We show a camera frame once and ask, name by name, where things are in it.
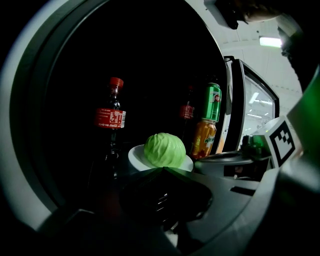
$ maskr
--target ceiling light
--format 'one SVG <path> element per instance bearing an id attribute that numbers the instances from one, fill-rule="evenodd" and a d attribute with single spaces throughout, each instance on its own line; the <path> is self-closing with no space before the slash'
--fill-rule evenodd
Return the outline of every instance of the ceiling light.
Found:
<path id="1" fill-rule="evenodd" d="M 272 105 L 272 104 L 273 104 L 273 103 L 270 102 L 270 101 L 259 100 L 259 99 L 255 99 L 254 102 L 261 102 L 261 103 L 268 104 L 268 105 Z"/>
<path id="2" fill-rule="evenodd" d="M 258 95 L 259 95 L 259 92 L 255 92 L 255 93 L 252 95 L 252 97 L 251 97 L 251 99 L 250 99 L 250 101 L 249 101 L 249 104 L 254 103 L 255 100 L 256 100 L 256 98 L 258 97 Z"/>
<path id="3" fill-rule="evenodd" d="M 255 117 L 255 118 L 262 118 L 262 116 L 259 116 L 259 115 L 255 115 L 255 114 L 247 114 L 248 116 L 251 116 L 251 117 Z"/>
<path id="4" fill-rule="evenodd" d="M 281 48 L 282 45 L 281 39 L 275 37 L 260 36 L 259 41 L 261 46 L 272 46 Z"/>

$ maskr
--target white plate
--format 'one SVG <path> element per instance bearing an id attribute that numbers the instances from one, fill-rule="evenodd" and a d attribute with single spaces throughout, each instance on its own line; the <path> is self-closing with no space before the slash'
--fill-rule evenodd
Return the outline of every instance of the white plate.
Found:
<path id="1" fill-rule="evenodd" d="M 152 165 L 145 157 L 144 145 L 138 145 L 130 149 L 128 153 L 129 161 L 138 171 L 145 171 L 152 168 L 157 168 Z M 194 162 L 191 158 L 185 155 L 183 163 L 179 166 L 179 169 L 191 172 L 194 168 Z"/>

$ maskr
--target green cabbage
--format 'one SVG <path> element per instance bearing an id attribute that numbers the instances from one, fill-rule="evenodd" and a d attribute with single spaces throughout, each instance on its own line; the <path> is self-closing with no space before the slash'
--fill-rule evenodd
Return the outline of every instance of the green cabbage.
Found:
<path id="1" fill-rule="evenodd" d="M 177 136 L 161 132 L 146 140 L 144 156 L 156 167 L 179 168 L 186 158 L 186 148 Z"/>

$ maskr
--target ceiling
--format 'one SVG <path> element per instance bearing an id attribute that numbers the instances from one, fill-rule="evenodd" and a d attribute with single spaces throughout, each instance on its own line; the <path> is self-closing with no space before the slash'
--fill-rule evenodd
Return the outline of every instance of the ceiling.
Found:
<path id="1" fill-rule="evenodd" d="M 280 115 L 286 115 L 300 99 L 301 87 L 280 48 L 261 46 L 259 36 L 279 37 L 275 19 L 245 24 L 237 30 L 223 27 L 206 9 L 204 0 L 186 0 L 208 26 L 224 56 L 234 56 L 254 69 L 279 96 Z"/>

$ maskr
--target mirinda can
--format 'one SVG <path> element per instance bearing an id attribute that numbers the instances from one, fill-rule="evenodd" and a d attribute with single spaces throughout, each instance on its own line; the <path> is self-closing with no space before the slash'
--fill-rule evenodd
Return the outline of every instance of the mirinda can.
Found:
<path id="1" fill-rule="evenodd" d="M 191 156 L 194 159 L 210 155 L 216 132 L 215 122 L 211 119 L 202 118 L 197 123 L 191 150 Z"/>

